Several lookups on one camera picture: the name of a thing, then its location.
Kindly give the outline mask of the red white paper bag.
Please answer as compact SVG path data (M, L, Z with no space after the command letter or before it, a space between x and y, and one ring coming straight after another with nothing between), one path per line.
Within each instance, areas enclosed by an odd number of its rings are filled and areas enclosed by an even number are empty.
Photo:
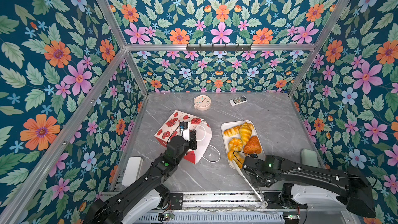
M182 136L185 141L196 138L197 148L190 148L184 158L197 164L210 144L212 130L204 119L175 110L154 137L165 147L175 136Z

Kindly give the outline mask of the brown croissant fake bread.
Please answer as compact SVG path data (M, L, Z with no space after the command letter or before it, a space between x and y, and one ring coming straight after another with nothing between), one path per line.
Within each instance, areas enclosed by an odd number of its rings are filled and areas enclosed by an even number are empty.
M249 155L251 154L259 155L262 152L262 147L259 138L257 136L252 136L245 145L243 151Z

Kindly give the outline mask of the round bundt fake bread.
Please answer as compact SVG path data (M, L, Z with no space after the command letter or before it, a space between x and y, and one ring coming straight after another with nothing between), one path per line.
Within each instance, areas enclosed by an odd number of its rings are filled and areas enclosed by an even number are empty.
M243 142L238 138L232 138L228 143L229 151L241 151L243 147Z

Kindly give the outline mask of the pale yellow croissant bread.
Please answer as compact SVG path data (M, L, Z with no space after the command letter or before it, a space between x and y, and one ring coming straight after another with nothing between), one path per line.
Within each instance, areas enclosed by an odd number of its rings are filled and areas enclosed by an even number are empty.
M239 128L239 135L243 145L245 146L252 135L252 129L249 123L244 122L241 125L241 127Z

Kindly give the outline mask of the orange swirl fake bread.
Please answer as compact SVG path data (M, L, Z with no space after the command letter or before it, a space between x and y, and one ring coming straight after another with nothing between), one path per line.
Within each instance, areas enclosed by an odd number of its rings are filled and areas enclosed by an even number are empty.
M237 166L242 169L245 160L245 153L242 151L230 150L228 152L228 160L230 162L234 161Z

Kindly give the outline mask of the long yellow fake bread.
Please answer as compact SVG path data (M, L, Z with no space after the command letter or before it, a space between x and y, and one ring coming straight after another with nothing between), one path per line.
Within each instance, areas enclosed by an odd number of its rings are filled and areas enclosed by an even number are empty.
M234 126L232 128L229 128L229 129L223 131L223 134L227 137L237 135L237 134L239 134L240 128L241 128L241 125Z

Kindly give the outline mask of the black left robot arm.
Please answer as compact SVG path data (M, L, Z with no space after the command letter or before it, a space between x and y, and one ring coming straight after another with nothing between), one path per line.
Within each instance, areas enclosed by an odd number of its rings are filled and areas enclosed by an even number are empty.
M177 170L188 150L197 149L196 131L182 131L171 138L165 153L125 190L106 201L96 200L89 208L84 224L132 224L148 211L164 207L170 191L162 184Z

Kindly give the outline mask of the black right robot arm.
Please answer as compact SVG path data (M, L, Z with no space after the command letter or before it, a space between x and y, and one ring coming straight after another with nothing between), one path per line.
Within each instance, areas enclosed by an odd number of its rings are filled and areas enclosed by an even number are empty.
M274 155L261 160L255 154L242 157L238 153L233 152L232 162L254 188L269 188L278 181L315 186L337 194L337 201L351 213L365 218L376 217L372 185L356 167L328 170Z

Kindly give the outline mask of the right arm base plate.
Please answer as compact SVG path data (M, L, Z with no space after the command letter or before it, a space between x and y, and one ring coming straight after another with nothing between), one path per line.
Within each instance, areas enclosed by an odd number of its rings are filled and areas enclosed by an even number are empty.
M299 204L293 200L290 194L282 192L266 192L263 193L264 200L268 203L269 208L286 208L286 209L307 209L307 204Z

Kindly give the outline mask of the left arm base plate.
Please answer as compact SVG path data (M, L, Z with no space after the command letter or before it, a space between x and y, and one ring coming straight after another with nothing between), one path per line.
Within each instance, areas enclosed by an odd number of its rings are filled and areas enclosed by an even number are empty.
M162 198L162 210L180 210L183 206L184 194L181 192L170 193Z

